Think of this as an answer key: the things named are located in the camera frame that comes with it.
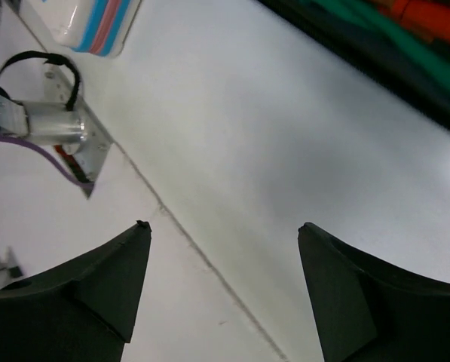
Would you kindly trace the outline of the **green enterprise shirt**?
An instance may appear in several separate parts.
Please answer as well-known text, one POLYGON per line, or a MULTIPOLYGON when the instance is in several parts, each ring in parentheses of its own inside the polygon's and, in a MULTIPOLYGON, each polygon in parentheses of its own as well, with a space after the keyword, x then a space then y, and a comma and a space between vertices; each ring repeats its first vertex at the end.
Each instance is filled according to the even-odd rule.
POLYGON ((450 94, 450 59, 432 50, 422 39, 381 14, 373 1, 316 1, 339 19, 367 29, 390 42, 450 94))

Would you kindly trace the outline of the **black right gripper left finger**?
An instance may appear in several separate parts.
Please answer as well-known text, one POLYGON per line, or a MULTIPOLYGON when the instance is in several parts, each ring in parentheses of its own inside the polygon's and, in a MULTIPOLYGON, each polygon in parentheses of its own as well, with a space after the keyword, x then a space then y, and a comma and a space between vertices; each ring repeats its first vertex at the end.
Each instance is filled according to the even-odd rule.
POLYGON ((0 361, 120 361, 136 324, 152 230, 107 243, 0 290, 0 361))

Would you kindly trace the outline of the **orange camouflage garment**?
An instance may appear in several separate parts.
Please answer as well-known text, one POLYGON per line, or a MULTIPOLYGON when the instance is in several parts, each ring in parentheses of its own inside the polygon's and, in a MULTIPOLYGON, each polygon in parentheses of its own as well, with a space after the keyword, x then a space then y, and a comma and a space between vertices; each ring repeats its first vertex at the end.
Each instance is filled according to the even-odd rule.
POLYGON ((373 1, 378 11, 450 59, 450 1, 373 1))

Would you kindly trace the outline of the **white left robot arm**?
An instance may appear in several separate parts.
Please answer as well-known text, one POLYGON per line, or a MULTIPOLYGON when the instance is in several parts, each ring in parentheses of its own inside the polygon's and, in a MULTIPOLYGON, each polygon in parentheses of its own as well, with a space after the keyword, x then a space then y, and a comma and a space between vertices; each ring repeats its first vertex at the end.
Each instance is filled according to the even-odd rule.
POLYGON ((40 59, 52 66, 64 66, 74 76, 68 98, 60 102, 14 100, 0 87, 0 135, 8 135, 40 146, 69 146, 80 149, 87 141, 84 117, 76 109, 81 83, 74 63, 61 54, 24 51, 10 57, 0 68, 0 76, 11 65, 40 59))

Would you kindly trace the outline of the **first aid cartoon box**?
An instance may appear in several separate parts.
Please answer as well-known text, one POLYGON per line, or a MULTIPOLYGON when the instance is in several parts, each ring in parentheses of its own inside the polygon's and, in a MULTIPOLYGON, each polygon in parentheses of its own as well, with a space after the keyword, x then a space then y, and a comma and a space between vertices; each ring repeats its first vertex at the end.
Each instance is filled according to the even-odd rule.
POLYGON ((139 0, 21 1, 17 14, 47 46, 116 57, 140 5, 139 0))

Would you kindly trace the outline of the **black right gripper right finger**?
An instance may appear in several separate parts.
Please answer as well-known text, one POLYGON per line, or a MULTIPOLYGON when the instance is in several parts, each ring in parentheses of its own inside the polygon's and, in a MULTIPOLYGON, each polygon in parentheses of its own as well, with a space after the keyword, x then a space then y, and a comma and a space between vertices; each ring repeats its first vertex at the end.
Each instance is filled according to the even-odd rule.
POLYGON ((450 361, 450 284, 406 271, 313 223, 298 248, 326 361, 450 361))

